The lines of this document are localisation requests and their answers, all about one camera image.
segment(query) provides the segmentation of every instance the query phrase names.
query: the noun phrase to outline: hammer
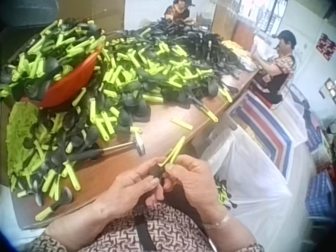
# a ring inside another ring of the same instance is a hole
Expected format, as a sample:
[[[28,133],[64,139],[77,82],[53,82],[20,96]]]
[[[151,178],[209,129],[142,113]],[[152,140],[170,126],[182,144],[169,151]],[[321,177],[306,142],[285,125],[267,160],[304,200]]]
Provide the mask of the hammer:
[[[143,156],[146,154],[145,146],[142,142],[142,139],[140,135],[137,132],[135,132],[133,141],[130,141],[128,143],[122,143],[122,144],[118,144],[118,145],[111,146],[111,147],[104,148],[104,149],[93,149],[93,150],[84,151],[81,153],[67,155],[67,159],[69,162],[72,162],[72,161],[90,159],[92,157],[95,158],[95,157],[100,156],[103,153],[123,149],[123,148],[130,147],[130,146],[135,146],[140,156]]]

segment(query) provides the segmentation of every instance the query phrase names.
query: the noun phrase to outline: black cap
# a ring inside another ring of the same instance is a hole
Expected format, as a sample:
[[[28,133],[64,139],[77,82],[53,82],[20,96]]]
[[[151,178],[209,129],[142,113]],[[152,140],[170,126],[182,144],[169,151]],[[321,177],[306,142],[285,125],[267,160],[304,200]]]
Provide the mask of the black cap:
[[[182,1],[184,1],[185,4],[188,5],[188,6],[195,6],[195,5],[193,4],[193,1],[192,1],[192,0],[182,0]],[[179,2],[179,0],[174,0],[174,4],[177,4],[178,2]]]
[[[283,39],[286,43],[288,41],[291,42],[292,44],[292,49],[294,49],[294,47],[296,46],[297,42],[296,42],[296,37],[294,36],[294,34],[289,31],[289,30],[283,30],[282,32],[279,33],[279,35],[273,35],[273,38],[278,38],[278,39]]]
[[[192,1],[192,0],[183,0],[183,1],[184,1],[185,4],[188,5],[188,6],[195,6],[195,5],[193,4],[193,1]]]

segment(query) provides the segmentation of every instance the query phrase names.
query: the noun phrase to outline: orange bowl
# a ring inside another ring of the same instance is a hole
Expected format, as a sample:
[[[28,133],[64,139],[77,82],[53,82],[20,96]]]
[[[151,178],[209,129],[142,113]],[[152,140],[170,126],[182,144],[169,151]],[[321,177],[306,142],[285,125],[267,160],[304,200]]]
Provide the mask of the orange bowl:
[[[47,91],[43,100],[40,102],[32,102],[38,107],[51,108],[60,105],[67,100],[73,98],[78,91],[88,84],[93,73],[94,66],[100,49],[93,52],[71,73],[56,81]]]

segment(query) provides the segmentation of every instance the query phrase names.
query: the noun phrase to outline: wooden table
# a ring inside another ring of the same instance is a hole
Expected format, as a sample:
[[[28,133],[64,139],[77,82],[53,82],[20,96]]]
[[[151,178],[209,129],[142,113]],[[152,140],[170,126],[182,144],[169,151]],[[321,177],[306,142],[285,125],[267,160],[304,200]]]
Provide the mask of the wooden table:
[[[242,86],[240,92],[235,95],[235,100],[243,93],[256,72],[242,72],[238,84]],[[206,106],[215,114],[228,109],[232,103],[228,103],[220,97],[212,100],[205,99]],[[18,225],[21,229],[31,229],[43,227],[54,219],[73,212],[86,204],[92,202],[99,194],[109,188],[115,177],[123,171],[139,165],[141,162],[156,156],[165,156],[173,148],[182,136],[191,140],[196,133],[200,132],[209,123],[213,123],[205,114],[200,112],[193,105],[189,110],[177,106],[153,105],[151,121],[149,123],[137,123],[136,126],[143,128],[142,140],[145,145],[146,155],[140,157],[135,149],[131,149],[118,154],[110,154],[99,160],[99,162],[86,163],[77,171],[77,177],[81,184],[81,190],[75,191],[69,181],[64,180],[72,192],[74,201],[59,208],[49,219],[37,223],[35,215],[49,206],[52,201],[47,197],[43,207],[35,203],[34,197],[17,198],[12,194],[14,211]],[[181,119],[194,126],[192,131],[183,129],[170,122],[170,118]]]

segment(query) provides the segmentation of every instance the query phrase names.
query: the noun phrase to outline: bracelet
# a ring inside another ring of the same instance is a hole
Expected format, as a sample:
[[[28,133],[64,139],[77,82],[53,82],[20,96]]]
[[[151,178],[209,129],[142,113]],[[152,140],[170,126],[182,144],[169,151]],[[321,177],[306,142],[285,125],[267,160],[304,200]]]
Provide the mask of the bracelet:
[[[229,216],[229,214],[227,214],[227,215],[225,215],[225,217],[222,219],[221,222],[219,222],[219,223],[217,222],[215,224],[203,224],[203,227],[205,229],[218,228],[218,227],[220,227],[220,225],[222,225],[224,223],[227,223],[229,221],[229,219],[230,219],[230,216]]]

